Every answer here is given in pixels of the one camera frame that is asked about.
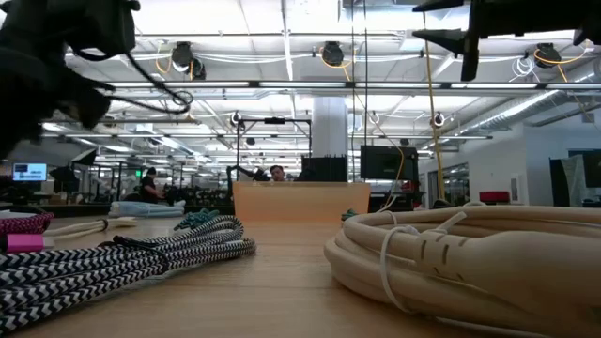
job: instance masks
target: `man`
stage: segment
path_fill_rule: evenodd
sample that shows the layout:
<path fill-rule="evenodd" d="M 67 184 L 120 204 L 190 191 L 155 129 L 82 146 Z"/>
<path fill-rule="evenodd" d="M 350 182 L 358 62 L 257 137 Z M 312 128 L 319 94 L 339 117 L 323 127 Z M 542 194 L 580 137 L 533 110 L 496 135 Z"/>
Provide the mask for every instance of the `man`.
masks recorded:
<path fill-rule="evenodd" d="M 284 182 L 285 181 L 285 173 L 284 168 L 281 165 L 273 165 L 270 168 L 271 179 L 274 182 Z"/>
<path fill-rule="evenodd" d="M 160 198 L 163 198 L 163 193 L 157 191 L 154 185 L 154 178 L 157 176 L 157 169 L 150 168 L 146 171 L 146 176 L 142 178 L 142 189 L 140 190 L 140 196 L 142 202 L 146 203 L 158 203 Z"/>

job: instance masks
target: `desk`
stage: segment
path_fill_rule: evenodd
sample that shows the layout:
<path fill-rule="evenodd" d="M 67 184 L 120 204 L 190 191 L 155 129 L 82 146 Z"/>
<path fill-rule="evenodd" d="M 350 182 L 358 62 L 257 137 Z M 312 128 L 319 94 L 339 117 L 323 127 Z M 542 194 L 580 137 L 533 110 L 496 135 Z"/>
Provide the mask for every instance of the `desk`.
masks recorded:
<path fill-rule="evenodd" d="M 95 220 L 54 220 L 51 228 Z M 115 234 L 165 236 L 178 220 L 140 220 L 136 228 L 64 241 L 96 245 Z M 14 337 L 471 338 L 498 334 L 402 315 L 346 290 L 330 276 L 323 243 L 340 223 L 246 223 L 255 256 L 153 277 L 76 306 Z"/>

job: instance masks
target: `zigzag patterned cable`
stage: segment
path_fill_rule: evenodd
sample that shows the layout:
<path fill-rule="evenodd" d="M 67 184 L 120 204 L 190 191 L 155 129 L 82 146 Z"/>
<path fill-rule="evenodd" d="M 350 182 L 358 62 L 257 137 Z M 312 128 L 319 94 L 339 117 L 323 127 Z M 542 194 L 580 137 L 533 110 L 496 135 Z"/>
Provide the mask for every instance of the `zigzag patterned cable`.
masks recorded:
<path fill-rule="evenodd" d="M 159 274 L 165 258 L 179 269 L 252 254 L 255 243 L 242 234 L 238 219 L 220 216 L 183 235 L 138 241 L 152 251 L 116 245 L 0 256 L 0 335 Z"/>

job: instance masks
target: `pillar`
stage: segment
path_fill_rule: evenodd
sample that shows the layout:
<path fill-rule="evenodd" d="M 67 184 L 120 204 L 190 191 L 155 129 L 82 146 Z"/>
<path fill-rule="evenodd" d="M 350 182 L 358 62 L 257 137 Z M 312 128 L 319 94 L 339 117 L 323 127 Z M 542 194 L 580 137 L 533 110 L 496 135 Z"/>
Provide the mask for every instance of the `pillar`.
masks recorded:
<path fill-rule="evenodd" d="M 342 157 L 348 152 L 347 104 L 344 97 L 313 98 L 313 157 Z"/>

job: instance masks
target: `table surface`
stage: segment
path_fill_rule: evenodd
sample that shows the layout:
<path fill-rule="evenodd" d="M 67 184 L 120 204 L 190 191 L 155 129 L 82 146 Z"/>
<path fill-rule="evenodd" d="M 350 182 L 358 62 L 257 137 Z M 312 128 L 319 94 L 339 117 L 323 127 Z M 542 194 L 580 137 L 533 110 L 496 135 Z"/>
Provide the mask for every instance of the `table surface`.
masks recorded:
<path fill-rule="evenodd" d="M 98 219 L 54 220 L 51 228 Z M 59 242 L 95 246 L 119 234 L 166 236 L 178 219 Z M 14 337 L 506 337 L 404 315 L 335 282 L 323 244 L 339 223 L 246 223 L 256 255 L 156 276 L 92 300 Z"/>

